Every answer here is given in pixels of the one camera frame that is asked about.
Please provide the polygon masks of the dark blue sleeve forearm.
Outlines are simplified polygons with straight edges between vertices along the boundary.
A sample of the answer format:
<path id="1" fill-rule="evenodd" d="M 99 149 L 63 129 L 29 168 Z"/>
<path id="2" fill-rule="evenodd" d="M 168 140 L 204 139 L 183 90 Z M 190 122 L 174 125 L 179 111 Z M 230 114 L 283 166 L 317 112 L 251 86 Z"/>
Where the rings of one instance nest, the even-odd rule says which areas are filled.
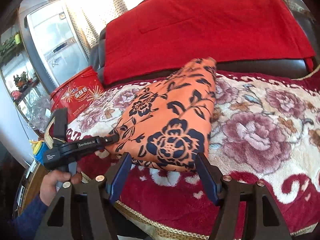
<path id="1" fill-rule="evenodd" d="M 16 239 L 34 239 L 48 206 L 37 195 L 23 213 L 8 224 Z"/>

